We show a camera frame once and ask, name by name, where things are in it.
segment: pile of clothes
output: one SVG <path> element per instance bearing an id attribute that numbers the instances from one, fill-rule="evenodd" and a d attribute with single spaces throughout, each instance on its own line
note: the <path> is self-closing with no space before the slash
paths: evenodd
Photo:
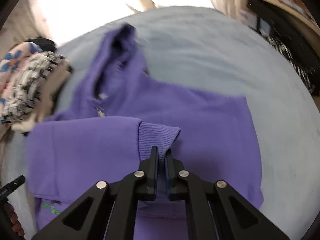
<path id="1" fill-rule="evenodd" d="M 29 132 L 52 113 L 54 99 L 71 75 L 53 41 L 38 37 L 13 47 L 0 62 L 0 156 L 10 131 Z"/>
<path id="2" fill-rule="evenodd" d="M 28 134 L 27 182 L 38 229 L 97 181 L 136 171 L 152 146 L 159 149 L 157 199 L 138 204 L 135 239 L 188 238 L 184 203 L 166 196 L 169 148 L 188 171 L 210 182 L 223 179 L 261 206 L 260 150 L 245 97 L 158 82 L 147 73 L 135 28 L 111 30 L 70 107 Z"/>

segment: black and white patterned cloth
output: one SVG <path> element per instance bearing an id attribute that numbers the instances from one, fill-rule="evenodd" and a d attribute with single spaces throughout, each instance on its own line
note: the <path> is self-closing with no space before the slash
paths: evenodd
<path id="1" fill-rule="evenodd" d="M 47 77 L 62 60 L 63 56 L 53 52 L 36 53 L 29 58 L 4 105 L 2 123 L 20 122 L 28 117 L 41 101 L 41 90 Z"/>
<path id="2" fill-rule="evenodd" d="M 267 36 L 265 37 L 265 39 L 276 51 L 278 51 L 282 56 L 284 56 L 290 62 L 290 64 L 293 66 L 298 76 L 301 78 L 302 82 L 305 84 L 305 86 L 309 90 L 310 94 L 312 94 L 315 91 L 316 86 L 312 84 L 312 82 L 310 81 L 308 73 L 304 71 L 302 66 L 293 59 L 292 53 L 287 48 L 287 46 L 277 37 Z"/>

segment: bed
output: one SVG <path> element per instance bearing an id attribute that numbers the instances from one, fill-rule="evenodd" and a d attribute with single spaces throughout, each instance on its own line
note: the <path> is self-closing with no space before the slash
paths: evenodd
<path id="1" fill-rule="evenodd" d="M 292 240 L 301 239 L 320 210 L 320 114 L 292 66 L 248 27 L 209 8 L 167 7 L 129 16 L 60 47 L 74 69 L 56 112 L 68 108 L 103 34 L 128 22 L 149 74 L 160 81 L 245 95 L 262 160 L 260 211 Z M 24 140 L 8 146 L 3 183 L 25 174 Z M 23 186 L 10 196 L 26 239 L 35 233 L 33 199 Z"/>

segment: wooden shelf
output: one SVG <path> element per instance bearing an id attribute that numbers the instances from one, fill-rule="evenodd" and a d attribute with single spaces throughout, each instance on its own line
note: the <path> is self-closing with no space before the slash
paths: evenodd
<path id="1" fill-rule="evenodd" d="M 311 22 L 309 19 L 307 19 L 302 14 L 298 13 L 296 10 L 292 9 L 288 5 L 285 5 L 284 3 L 281 3 L 278 0 L 263 0 L 263 1 L 268 2 L 272 5 L 275 5 L 281 8 L 282 10 L 286 11 L 287 13 L 291 14 L 292 16 L 296 17 L 305 25 L 307 25 L 310 29 L 312 29 L 318 36 L 320 36 L 320 29 L 318 28 L 318 26 L 316 26 L 313 22 Z"/>

